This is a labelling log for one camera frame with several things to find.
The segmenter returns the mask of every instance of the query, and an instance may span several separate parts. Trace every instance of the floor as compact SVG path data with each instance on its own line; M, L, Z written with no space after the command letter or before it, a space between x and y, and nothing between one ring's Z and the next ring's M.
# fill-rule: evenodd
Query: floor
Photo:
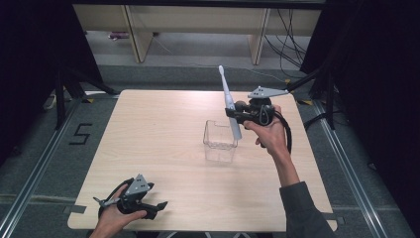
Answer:
M108 38L109 34L106 32L87 32L86 34L95 59L100 66L120 65L144 68L153 66L179 66L203 68L221 64L227 68L247 70L248 73L260 73L259 70L262 69L267 71L270 69L298 70L299 67L296 64L299 64L300 58L304 57L304 54L298 55L296 53L291 43L289 43L291 48L282 47L279 40L284 41L285 37L279 37L277 39L275 36L269 36L268 39L278 49L283 50L293 62L281 58L274 52L267 41L265 41L262 48L260 64L253 65L246 36L160 33L154 37L146 60L142 63L137 63L135 62L130 41L127 39L111 40ZM310 38L300 37L295 38L295 41L304 50L307 48ZM283 78L278 78L276 74L269 74L267 77L272 80L283 80ZM86 114L83 110L90 110L87 108L84 109L84 105L81 107L81 109L78 109L78 113L83 114L84 112L83 115ZM298 105L298 107L303 122L317 115L317 111L313 109L315 107L307 107L303 104ZM31 135L35 138L41 138L37 143L47 146L49 138L53 136L53 130L48 125L54 123L54 117L46 114L40 120L43 122L39 124L39 127L33 129ZM355 185L352 184L355 182L349 179L348 174L345 172L346 168L348 168L346 163L338 163L339 160L342 160L338 159L340 152L332 149L334 143L326 136L328 134L327 127L321 123L311 126L307 134L311 140L312 149L317 158L321 176L327 188L333 209L337 215L337 219L339 219L340 229L337 231L338 237L414 237L408 225L405 223L404 218L401 216L399 209L395 206L390 194L381 183L380 178L367 167L367 155L361 149L362 146L359 145L351 127L347 124L345 116L338 115L335 117L335 122L338 127L336 137L340 139L340 145L346 148L344 157L352 159L351 168L356 171L356 183L359 182L362 185L364 188L363 191L366 193L365 197L368 198L368 201L358 201L355 198ZM106 126L106 120L98 123L100 123L101 127ZM38 155L42 153L43 149L42 146L39 146L31 147L31 150L27 150L25 156L28 158L28 161L25 162L25 165L20 165L23 163L20 161L8 162L9 167L22 169L18 172L3 173L0 176L0 187L2 187L0 214L2 216L7 213L16 194L21 192L21 187L24 186L32 168L37 165ZM62 151L60 150L54 153L56 157L65 157L65 155L61 154ZM79 166L82 162L78 160L81 159L77 158L75 163L70 163L69 166L85 173L88 168ZM12 237L26 237L33 230L38 232L33 233L34 237L43 237L43 235L44 237L82 237L85 234L81 231L68 231L68 228L65 227L65 221L63 221L66 219L66 216L62 214L62 211L57 211L57 208L63 204L72 204L75 200L74 194L77 194L77 190L62 186L60 182L49 181L49 179L60 177L71 178L71 176L74 176L66 175L65 171L54 170L53 166L58 164L62 164L62 162L60 160L52 161L52 164L49 166L50 169L44 173L43 180L40 184L35 184L34 188L36 194L51 194L51 191L54 191L52 193L53 196L33 196L26 211L21 214L22 222L16 224L16 232L13 233ZM46 199L52 199L52 197L56 199L56 204L53 206L44 205ZM387 234L381 235L380 232L377 233L374 231L374 228L369 227L371 224L368 222L369 214L361 212L361 204L372 205L375 215L380 216L378 220L381 223L379 225L384 226ZM45 228L46 225L43 219L32 218L36 217L31 216L32 213L30 211L32 210L33 212L50 212L49 214L58 217L57 225L50 225L62 226L62 229L66 229L66 231L60 233L62 232L60 229L57 229L57 231L51 229L49 233L49 229ZM22 227L20 224L25 222L31 222L30 224L32 225ZM160 237L167 237L168 235L170 234L161 234ZM234 237L236 234L226 236L226 234L216 233L211 235L212 237L224 238ZM283 237L282 234L275 235L277 237ZM133 237L133 234L129 236L123 234L122 237Z

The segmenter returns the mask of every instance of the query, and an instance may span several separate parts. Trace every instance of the black cloth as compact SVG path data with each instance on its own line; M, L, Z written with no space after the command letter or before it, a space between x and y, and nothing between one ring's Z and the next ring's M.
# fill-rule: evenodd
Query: black cloth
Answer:
M291 237L336 237L322 213L315 207L306 182L280 188L286 211L286 236Z

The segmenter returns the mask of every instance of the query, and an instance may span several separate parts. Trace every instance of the gray floor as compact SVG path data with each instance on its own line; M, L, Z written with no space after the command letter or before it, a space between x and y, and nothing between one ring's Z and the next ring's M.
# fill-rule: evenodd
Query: gray floor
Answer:
M280 68L292 76L303 75L297 71L295 65L284 59L280 65L279 56L267 44L262 49L261 63L252 65L246 36L159 34L153 40L146 61L136 63L129 41L112 41L108 39L108 34L89 32L86 37L104 81L116 89L168 88L168 84L170 89L202 88L203 85L196 82L207 82L213 76L219 78L218 72L214 71L215 66L219 64L227 68L227 78L232 79L233 90L251 90L257 83L265 86L283 85L287 78L296 80L285 75ZM302 48L307 47L309 40L296 38ZM294 51L286 52L298 60ZM183 84L176 85L175 80L182 80ZM84 86L86 90L97 90L89 85ZM296 89L295 98L308 99L309 87L310 85L305 85ZM208 84L206 88L218 90L221 87ZM77 106L63 139L53 153L12 237L84 237L86 231L71 230L66 226L68 214L63 211L67 206L74 204L116 100L105 96L95 99L93 103L81 103ZM317 115L311 105L298 104L298 109L302 122ZM380 177L367 167L368 155L346 117L337 114L335 122L337 135L388 237L414 237ZM71 142L79 140L73 133L80 123L92 124L91 127L84 128L85 132L90 134L89 140L85 146L71 146ZM53 135L54 124L54 110L41 115L21 143L22 154L9 158L0 168L1 216L7 213L14 197L21 191L31 170L37 164ZM334 213L341 220L336 231L337 236L374 237L321 124L314 123L307 134ZM167 235L168 233L162 233L160 237ZM235 234L211 235L227 238ZM123 232L119 237L134 237L134 234ZM283 234L275 234L275 237L283 237Z

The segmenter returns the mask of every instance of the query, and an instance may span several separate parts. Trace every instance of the black cable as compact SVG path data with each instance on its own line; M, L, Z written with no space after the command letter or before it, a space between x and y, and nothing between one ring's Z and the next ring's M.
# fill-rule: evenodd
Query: black cable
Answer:
M342 110L337 110L337 111L333 111L333 113L341 113L343 112ZM305 131L307 131L309 129L309 127L316 121L323 119L326 117L326 113L322 113L319 114L318 116L310 119L309 121L306 121L305 123L303 123L303 127L305 128Z
M288 46L284 41L282 41L278 36L275 36L277 38L278 41L280 41L282 44L284 44L287 48L293 50L293 51L298 51L300 54L306 54L306 52L302 51L302 50L297 50L295 47L291 47Z
M293 10L289 9L289 27L286 26L286 23L284 22L284 19L281 16L279 9L277 9L277 13L278 13L278 16L280 17L280 20L283 24L284 29L286 30L286 40L284 41L284 45L287 43L287 38L290 38L290 41L294 45L294 51L296 53L296 56L301 63L301 61L303 60L303 57L300 55L300 50L302 50L304 53L306 53L306 51L294 41L293 25L292 25Z
M109 199L111 199L111 197L114 195L115 192L117 192L118 189L120 189L120 187L122 187L124 184L131 184L134 181L133 178L127 179L123 182L121 182L117 187L115 187L115 189L111 192L111 194L109 194L109 196L105 199L106 201L108 201Z
M290 18L292 18L293 17L293 12L292 11L290 11L291 9L289 9L289 15L290 15ZM280 17L280 19L281 19L281 22L283 23L283 26L284 26L284 29L286 30L286 32L287 32L287 35L289 35L290 36L290 30L289 29L287 29L287 27L286 27L286 24L285 24L285 22L284 22L284 20L283 20L283 18L281 17L281 13L280 13L280 10L279 9L277 9L277 13L278 13L278 16ZM304 53L306 53L306 50L304 50L302 47L300 47L295 41L294 41L294 38L293 38L293 35L291 36L291 39L290 39L291 41L292 41L292 43L295 45L295 46L297 46L298 48L300 48L300 50L302 50Z
M269 46L274 50L275 53L277 53L279 56L286 58L288 61L290 61L291 63L293 63L295 66L300 67L300 64L295 61L294 59L292 59L290 56L286 55L285 53L283 53L281 50L279 50L269 39L267 36L264 36L266 41L268 42Z
M284 127L284 130L286 131L286 143L287 143L287 150L289 152L289 154L291 155L291 130L290 130L290 126L288 125L286 119L284 119L283 115L281 115L280 112L275 111L274 113L275 117L278 118L278 120L280 120L281 124Z
M288 38L288 31L287 31L287 35L286 35L286 39L284 40L284 42L285 43L287 43L287 38Z

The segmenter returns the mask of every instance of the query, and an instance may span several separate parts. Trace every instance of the aluminum rail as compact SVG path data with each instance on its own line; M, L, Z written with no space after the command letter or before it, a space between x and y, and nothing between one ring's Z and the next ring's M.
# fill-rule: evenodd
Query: aluminum rail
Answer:
M314 107L318 115L325 113L325 110L320 101L315 100ZM365 217L367 226L370 229L372 236L378 238L388 237L376 210L368 198L368 195L362 186L361 181L353 169L352 163L350 162L345 150L343 149L343 146L340 143L336 132L331 130L327 120L321 119L321 124L334 150L334 153L336 154L337 160L343 170L343 173L346 176L346 180L349 183L353 195L355 196L362 214Z
M0 226L0 234L2 238L8 238L12 235L16 225L18 224L22 214L27 207L29 200L31 199L32 194L40 183L41 179L47 167L53 157L53 153L61 141L62 136L64 135L68 122L70 121L71 116L74 114L75 109L80 105L81 99L74 99L67 111L67 117L62 123L61 127L55 130L52 134L52 138L44 149L42 155L40 156L37 164L31 172L28 180L25 185L22 187L6 216L2 219Z

